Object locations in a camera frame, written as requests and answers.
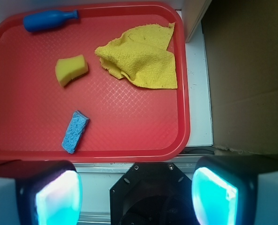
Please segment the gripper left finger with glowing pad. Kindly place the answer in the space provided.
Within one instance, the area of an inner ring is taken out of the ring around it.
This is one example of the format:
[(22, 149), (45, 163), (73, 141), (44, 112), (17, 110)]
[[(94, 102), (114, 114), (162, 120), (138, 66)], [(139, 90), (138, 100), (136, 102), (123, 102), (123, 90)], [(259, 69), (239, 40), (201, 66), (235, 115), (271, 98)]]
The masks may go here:
[(0, 225), (76, 225), (82, 194), (70, 161), (0, 160)]

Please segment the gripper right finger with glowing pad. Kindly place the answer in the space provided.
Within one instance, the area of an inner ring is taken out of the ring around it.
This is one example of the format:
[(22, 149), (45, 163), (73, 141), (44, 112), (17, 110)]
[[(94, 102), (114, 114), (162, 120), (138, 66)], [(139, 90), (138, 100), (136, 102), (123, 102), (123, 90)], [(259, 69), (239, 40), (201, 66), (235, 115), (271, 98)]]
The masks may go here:
[(192, 201), (202, 225), (278, 225), (278, 155), (201, 157)]

